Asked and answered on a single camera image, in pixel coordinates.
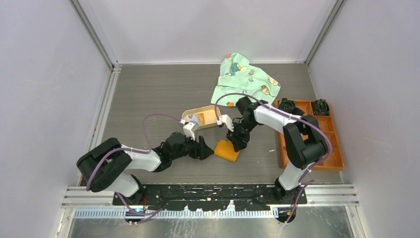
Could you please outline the orange leather card holder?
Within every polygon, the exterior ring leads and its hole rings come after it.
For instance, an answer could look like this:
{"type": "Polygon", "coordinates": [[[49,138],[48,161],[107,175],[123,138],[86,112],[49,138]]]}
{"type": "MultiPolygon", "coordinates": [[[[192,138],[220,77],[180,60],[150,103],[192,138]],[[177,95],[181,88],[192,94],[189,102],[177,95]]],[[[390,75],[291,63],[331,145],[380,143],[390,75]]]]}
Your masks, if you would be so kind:
{"type": "Polygon", "coordinates": [[[214,155],[225,160],[235,162],[239,152],[235,152],[231,141],[220,140],[214,149],[214,155]]]}

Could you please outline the credit card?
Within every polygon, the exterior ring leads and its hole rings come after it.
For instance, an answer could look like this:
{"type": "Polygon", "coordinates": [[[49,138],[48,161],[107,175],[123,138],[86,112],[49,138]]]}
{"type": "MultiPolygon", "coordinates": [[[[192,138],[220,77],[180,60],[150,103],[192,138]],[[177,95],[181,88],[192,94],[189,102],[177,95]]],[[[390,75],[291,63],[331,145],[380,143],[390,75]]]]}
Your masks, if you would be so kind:
{"type": "Polygon", "coordinates": [[[192,121],[197,123],[198,125],[202,125],[203,122],[203,114],[202,113],[194,113],[190,114],[186,117],[187,121],[192,121]]]}

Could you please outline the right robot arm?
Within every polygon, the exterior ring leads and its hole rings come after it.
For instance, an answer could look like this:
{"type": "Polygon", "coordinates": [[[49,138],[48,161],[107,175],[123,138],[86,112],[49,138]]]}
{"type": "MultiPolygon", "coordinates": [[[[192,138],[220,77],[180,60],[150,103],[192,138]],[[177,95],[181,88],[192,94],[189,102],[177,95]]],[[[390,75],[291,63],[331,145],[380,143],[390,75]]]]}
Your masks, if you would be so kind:
{"type": "Polygon", "coordinates": [[[226,137],[235,152],[247,147],[250,133],[258,125],[266,125],[283,135],[289,163],[275,180],[274,193],[278,202],[288,203],[312,167],[331,156],[331,141],[311,115],[290,114],[249,95],[240,98],[236,107],[241,114],[238,122],[228,115],[221,115],[217,120],[219,126],[228,128],[226,137]]]}

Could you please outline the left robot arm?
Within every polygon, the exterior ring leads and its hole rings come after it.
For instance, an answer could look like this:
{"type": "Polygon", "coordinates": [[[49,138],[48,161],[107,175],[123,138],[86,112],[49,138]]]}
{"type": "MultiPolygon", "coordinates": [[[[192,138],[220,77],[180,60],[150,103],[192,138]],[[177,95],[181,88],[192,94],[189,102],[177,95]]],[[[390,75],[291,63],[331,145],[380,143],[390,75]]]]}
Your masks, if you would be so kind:
{"type": "Polygon", "coordinates": [[[141,150],[121,144],[117,138],[109,138],[76,162],[86,188],[92,192],[113,191],[133,205],[140,204],[145,189],[138,178],[125,170],[145,170],[159,173],[169,168],[172,161],[190,157],[204,160],[213,155],[202,136],[194,140],[180,132],[172,133],[158,147],[141,150]]]}

